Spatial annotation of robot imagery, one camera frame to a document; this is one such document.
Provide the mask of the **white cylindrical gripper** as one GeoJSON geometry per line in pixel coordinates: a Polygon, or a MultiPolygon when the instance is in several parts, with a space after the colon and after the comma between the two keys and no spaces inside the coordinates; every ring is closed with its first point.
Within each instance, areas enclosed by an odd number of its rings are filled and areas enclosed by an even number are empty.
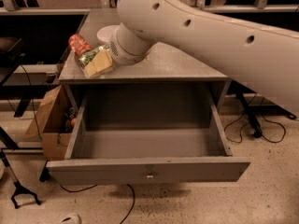
{"type": "Polygon", "coordinates": [[[112,33],[108,45],[111,55],[106,49],[99,51],[84,68],[83,73],[86,78],[110,71],[113,68],[113,61],[119,65],[133,65],[141,62],[154,42],[137,36],[121,23],[112,33]]]}

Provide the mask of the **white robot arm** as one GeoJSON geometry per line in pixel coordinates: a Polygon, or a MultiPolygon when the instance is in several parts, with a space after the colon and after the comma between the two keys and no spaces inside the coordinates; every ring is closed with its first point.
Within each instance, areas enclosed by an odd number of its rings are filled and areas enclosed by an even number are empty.
{"type": "Polygon", "coordinates": [[[208,13],[189,0],[118,0],[109,39],[117,64],[142,61],[156,43],[180,49],[296,115],[299,33],[208,13]]]}

